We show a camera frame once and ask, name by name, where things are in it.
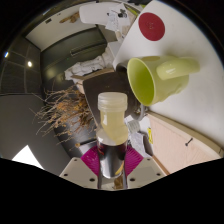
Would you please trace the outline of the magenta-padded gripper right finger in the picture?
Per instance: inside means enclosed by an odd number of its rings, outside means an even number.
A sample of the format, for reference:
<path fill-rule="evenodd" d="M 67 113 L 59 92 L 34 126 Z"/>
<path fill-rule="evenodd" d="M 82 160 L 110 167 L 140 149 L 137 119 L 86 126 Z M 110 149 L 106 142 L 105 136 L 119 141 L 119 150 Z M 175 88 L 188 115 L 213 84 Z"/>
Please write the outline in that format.
<path fill-rule="evenodd" d="M 152 157 L 143 157 L 135 149 L 127 147 L 123 170 L 124 189 L 140 188 L 165 176 Z"/>

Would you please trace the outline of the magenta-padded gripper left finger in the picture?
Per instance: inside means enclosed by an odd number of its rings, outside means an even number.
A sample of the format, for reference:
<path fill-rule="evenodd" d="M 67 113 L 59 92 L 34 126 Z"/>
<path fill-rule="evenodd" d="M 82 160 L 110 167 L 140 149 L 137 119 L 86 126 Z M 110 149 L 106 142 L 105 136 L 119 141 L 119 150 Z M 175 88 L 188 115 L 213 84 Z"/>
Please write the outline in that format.
<path fill-rule="evenodd" d="M 80 158 L 73 157 L 60 177 L 84 188 L 98 189 L 99 174 L 100 162 L 94 146 Z"/>

